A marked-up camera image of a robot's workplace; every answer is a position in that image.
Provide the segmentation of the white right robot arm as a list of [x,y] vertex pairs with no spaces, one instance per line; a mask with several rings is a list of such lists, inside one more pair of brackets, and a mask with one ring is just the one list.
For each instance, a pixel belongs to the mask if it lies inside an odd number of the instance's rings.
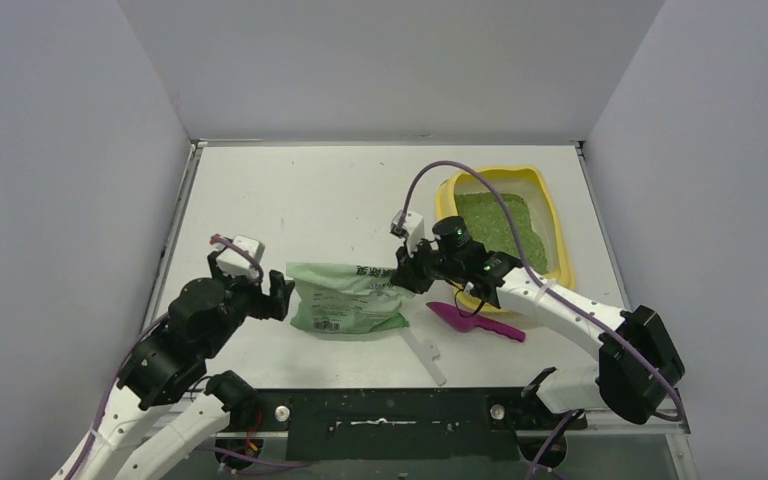
[[462,289],[491,305],[526,316],[572,342],[591,366],[548,367],[524,389],[522,412],[537,427],[560,414],[608,409],[637,425],[660,414],[665,400],[680,402],[677,383],[683,362],[660,316],[639,306],[633,311],[591,300],[539,276],[504,252],[474,240],[459,216],[446,217],[424,238],[424,219],[399,211],[390,232],[402,240],[396,252],[394,285],[415,294],[436,281]]

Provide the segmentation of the magenta plastic scoop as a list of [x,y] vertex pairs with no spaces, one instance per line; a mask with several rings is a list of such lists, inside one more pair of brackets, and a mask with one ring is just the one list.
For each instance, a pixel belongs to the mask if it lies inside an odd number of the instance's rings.
[[426,307],[459,333],[481,329],[519,343],[524,343],[526,340],[526,334],[522,330],[479,314],[465,313],[454,305],[432,301],[427,302]]

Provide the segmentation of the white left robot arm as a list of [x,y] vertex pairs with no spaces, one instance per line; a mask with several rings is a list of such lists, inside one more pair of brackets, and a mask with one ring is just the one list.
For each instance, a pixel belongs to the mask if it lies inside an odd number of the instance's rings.
[[255,389],[226,371],[169,425],[150,432],[206,375],[208,360],[245,320],[287,317],[295,283],[279,271],[264,272],[261,256],[236,246],[208,255],[209,276],[189,281],[137,337],[55,478],[158,479],[209,436],[253,422]]

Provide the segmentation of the green cat litter bag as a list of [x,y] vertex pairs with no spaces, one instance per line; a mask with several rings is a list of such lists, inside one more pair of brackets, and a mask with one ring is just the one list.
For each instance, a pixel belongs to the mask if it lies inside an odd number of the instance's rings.
[[394,268],[290,262],[299,303],[291,325],[320,334],[363,335],[407,328],[413,293],[392,283]]

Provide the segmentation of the white bag sealing clip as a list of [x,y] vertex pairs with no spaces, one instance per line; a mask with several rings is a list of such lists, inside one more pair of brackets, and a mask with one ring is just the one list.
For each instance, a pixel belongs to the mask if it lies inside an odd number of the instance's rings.
[[410,328],[401,329],[399,334],[433,379],[434,383],[437,386],[444,386],[447,383],[447,379],[436,363],[436,360],[440,357],[440,351],[436,344],[431,339],[420,341]]

